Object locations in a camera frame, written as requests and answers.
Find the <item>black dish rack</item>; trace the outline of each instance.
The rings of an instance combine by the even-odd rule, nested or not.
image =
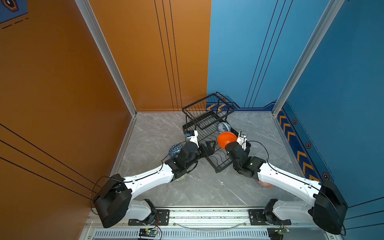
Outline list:
[[[208,145],[212,141],[217,143],[219,136],[217,123],[227,122],[227,116],[235,111],[233,106],[234,103],[221,93],[216,92],[183,107],[182,111],[185,113],[184,134],[190,130],[197,130],[200,144]],[[232,127],[231,132],[238,136],[238,132]],[[206,159],[218,173],[228,167],[232,161],[227,156],[226,151],[218,144],[214,144],[213,148],[214,153]]]

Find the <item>gray marble floor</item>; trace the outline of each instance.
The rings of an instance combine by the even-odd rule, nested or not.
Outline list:
[[[248,132],[248,140],[260,141],[267,148],[272,164],[297,174],[271,113],[238,111],[228,116],[228,123],[237,131]],[[184,124],[182,112],[138,113],[119,173],[130,176],[159,166],[169,148],[184,141]],[[266,152],[255,143],[250,156],[265,159]],[[278,187],[264,188],[256,180],[239,175],[232,165],[216,173],[206,159],[199,160],[196,169],[184,181],[157,186],[136,199],[145,198],[156,206],[265,206],[271,198],[299,201]]]

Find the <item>yellow arrow marking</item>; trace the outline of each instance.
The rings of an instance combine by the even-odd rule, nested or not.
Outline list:
[[[289,132],[288,131],[288,136],[287,136],[288,142],[289,142],[289,136],[291,136],[291,135],[296,136],[296,134],[294,132]]]
[[[221,111],[220,108],[222,108],[222,107],[224,107],[224,106],[225,106],[225,104],[221,105],[221,106],[218,108],[218,111]]]
[[[285,118],[285,119],[286,119],[285,116],[280,116],[280,125],[281,125],[281,119],[282,119],[282,118]]]
[[[290,127],[291,125],[289,125],[288,123],[284,123],[283,126],[284,126],[283,132],[285,133],[285,127]]]
[[[314,177],[314,176],[312,176],[311,174],[310,174],[310,180],[315,180],[315,181],[318,181],[318,182],[320,182],[320,180],[319,180],[319,179],[315,178],[315,177]]]
[[[216,104],[211,105],[210,107],[207,108],[207,110],[208,110],[208,111],[211,110],[211,108],[212,108],[213,106],[215,106],[215,105],[216,105]]]
[[[309,165],[308,163],[303,162],[303,173],[305,174],[305,167],[309,167],[310,169],[313,170],[313,167]]]
[[[300,160],[299,160],[300,155],[304,156],[304,157],[307,157],[307,155],[305,153],[297,151],[297,162],[300,162]]]

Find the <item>robotic arm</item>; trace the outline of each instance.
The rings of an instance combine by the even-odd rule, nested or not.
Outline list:
[[[130,177],[123,178],[116,174],[109,178],[93,199],[103,226],[111,227],[123,218],[153,223],[156,209],[150,200],[133,199],[155,186],[180,178],[200,158],[212,155],[212,142],[199,146],[197,136],[197,131],[187,133],[189,141],[180,153],[157,168]],[[278,186],[303,200],[283,202],[271,199],[264,210],[268,223],[279,225],[286,219],[314,221],[323,230],[340,234],[348,206],[334,183],[327,181],[321,184],[281,170],[264,159],[248,156],[249,147],[242,132],[236,142],[225,147],[239,174]]]

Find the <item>orange bowl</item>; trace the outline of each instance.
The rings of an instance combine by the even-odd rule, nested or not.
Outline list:
[[[223,132],[217,137],[217,143],[222,149],[225,149],[225,146],[230,142],[236,142],[237,137],[231,132]]]

